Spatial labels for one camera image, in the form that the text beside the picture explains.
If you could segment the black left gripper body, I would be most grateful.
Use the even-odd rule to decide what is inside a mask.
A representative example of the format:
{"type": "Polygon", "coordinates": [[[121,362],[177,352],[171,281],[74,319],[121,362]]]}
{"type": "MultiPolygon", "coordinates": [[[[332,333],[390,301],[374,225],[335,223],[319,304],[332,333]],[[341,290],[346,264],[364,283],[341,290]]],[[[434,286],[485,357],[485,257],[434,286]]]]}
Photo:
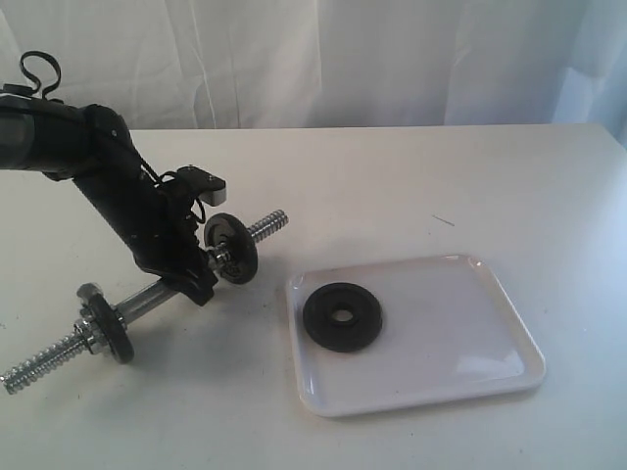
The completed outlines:
{"type": "Polygon", "coordinates": [[[181,282],[198,282],[206,273],[193,234],[194,192],[188,184],[129,184],[133,229],[128,241],[138,267],[181,282]]]}

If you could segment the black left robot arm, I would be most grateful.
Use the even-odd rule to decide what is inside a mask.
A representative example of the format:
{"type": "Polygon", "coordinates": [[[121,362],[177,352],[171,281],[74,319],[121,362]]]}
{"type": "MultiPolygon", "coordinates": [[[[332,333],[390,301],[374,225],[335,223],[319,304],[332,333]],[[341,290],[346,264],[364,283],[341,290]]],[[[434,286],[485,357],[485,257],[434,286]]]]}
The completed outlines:
{"type": "Polygon", "coordinates": [[[112,109],[2,94],[1,166],[72,181],[142,271],[199,306],[212,298],[217,277],[196,236],[205,216],[192,207],[218,205],[224,180],[193,165],[157,174],[112,109]]]}

